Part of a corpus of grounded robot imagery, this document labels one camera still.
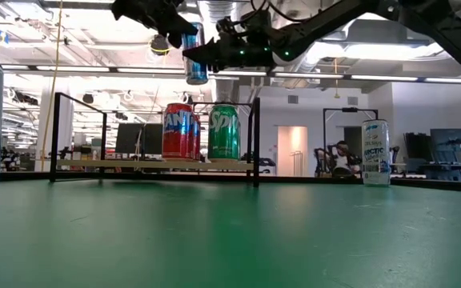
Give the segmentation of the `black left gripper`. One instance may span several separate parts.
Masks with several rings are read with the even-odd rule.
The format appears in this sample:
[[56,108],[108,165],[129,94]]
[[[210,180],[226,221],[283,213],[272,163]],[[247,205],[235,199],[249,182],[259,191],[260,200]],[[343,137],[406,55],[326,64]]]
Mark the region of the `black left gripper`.
[[116,20],[122,16],[147,28],[166,29],[166,38],[175,48],[182,45],[183,35],[196,35],[198,29],[177,15],[179,0],[115,0],[110,5]]

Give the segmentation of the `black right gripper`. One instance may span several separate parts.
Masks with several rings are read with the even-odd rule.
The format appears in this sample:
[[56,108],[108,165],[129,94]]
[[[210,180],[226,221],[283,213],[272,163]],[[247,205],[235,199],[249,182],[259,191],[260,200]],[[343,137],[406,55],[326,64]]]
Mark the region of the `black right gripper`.
[[211,39],[207,44],[185,48],[185,58],[218,72],[235,67],[263,67],[274,69],[268,35],[265,28],[271,28],[271,15],[267,11],[250,12],[239,21],[225,17],[216,25],[219,40]]

